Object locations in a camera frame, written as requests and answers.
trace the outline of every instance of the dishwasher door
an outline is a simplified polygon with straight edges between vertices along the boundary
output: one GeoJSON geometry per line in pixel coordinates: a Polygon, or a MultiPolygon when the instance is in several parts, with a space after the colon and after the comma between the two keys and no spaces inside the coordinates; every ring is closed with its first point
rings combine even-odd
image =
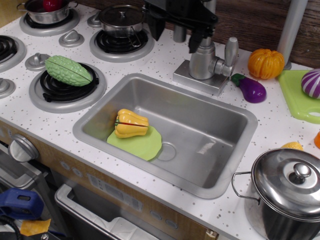
{"type": "Polygon", "coordinates": [[[114,203],[57,172],[62,185],[55,193],[57,205],[72,216],[78,240],[174,240],[114,203]]]}

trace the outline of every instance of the speckled countertop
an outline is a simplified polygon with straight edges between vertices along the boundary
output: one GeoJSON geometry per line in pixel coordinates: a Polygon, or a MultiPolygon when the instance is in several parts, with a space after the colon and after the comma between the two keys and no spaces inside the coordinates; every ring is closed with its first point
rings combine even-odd
{"type": "MultiPolygon", "coordinates": [[[[198,92],[207,97],[247,109],[258,119],[258,127],[238,166],[238,172],[250,171],[253,162],[263,152],[279,148],[285,143],[298,141],[304,150],[320,157],[320,149],[313,142],[320,125],[295,119],[291,116],[276,79],[261,80],[267,91],[267,99],[258,104],[244,100],[239,88],[229,82],[223,93],[216,97],[196,91],[172,81],[173,72],[184,61],[189,60],[188,43],[175,43],[172,32],[165,30],[153,50],[145,57],[128,63],[110,63],[93,56],[89,49],[91,36],[99,31],[87,25],[87,19],[97,11],[79,5],[79,24],[74,28],[84,36],[84,43],[75,48],[63,48],[59,45],[61,35],[51,37],[30,36],[19,27],[19,19],[0,28],[0,35],[20,39],[27,48],[22,62],[0,73],[1,78],[10,79],[16,84],[14,93],[0,99],[0,120],[36,136],[55,148],[81,160],[82,162],[128,184],[142,193],[160,201],[191,219],[217,231],[230,239],[262,240],[251,227],[244,212],[244,200],[234,193],[231,184],[226,192],[216,199],[201,199],[172,184],[146,173],[129,163],[102,152],[75,138],[72,129],[90,107],[74,113],[49,113],[35,107],[29,97],[29,85],[39,72],[26,70],[25,61],[35,53],[62,55],[77,62],[87,63],[100,69],[107,81],[109,91],[119,80],[131,73],[142,73],[152,78],[178,85],[181,88],[198,92]]],[[[216,54],[224,58],[224,45],[216,44],[216,54]]],[[[250,52],[240,50],[234,73],[248,75],[247,62],[250,52]]],[[[309,68],[293,64],[293,70],[309,68]]],[[[239,176],[236,186],[245,193],[250,176],[239,176]]]]}

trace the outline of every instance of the green cutting board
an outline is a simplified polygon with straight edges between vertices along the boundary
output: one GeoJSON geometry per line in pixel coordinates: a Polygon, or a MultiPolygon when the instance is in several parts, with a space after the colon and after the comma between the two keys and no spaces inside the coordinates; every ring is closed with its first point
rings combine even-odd
{"type": "Polygon", "coordinates": [[[304,93],[301,79],[308,70],[284,70],[278,76],[286,104],[293,117],[312,124],[320,124],[320,99],[304,93]]]}

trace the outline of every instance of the wooden backsplash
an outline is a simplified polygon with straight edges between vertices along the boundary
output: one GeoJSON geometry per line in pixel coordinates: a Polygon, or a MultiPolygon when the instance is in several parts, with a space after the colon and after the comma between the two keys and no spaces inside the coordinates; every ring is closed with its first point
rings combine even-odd
{"type": "MultiPolygon", "coordinates": [[[[78,0],[80,4],[104,9],[115,4],[143,6],[143,0],[78,0]]],[[[225,44],[237,37],[239,47],[254,51],[277,50],[290,0],[217,0],[219,18],[213,40],[225,44]]],[[[320,68],[320,0],[309,0],[289,60],[320,68]]]]}

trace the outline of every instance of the yellow paper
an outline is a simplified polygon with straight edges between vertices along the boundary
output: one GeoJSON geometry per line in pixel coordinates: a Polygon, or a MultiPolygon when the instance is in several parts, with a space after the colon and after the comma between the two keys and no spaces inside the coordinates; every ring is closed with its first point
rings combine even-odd
{"type": "Polygon", "coordinates": [[[51,219],[46,221],[39,220],[23,220],[20,233],[27,237],[48,232],[51,219]]]}

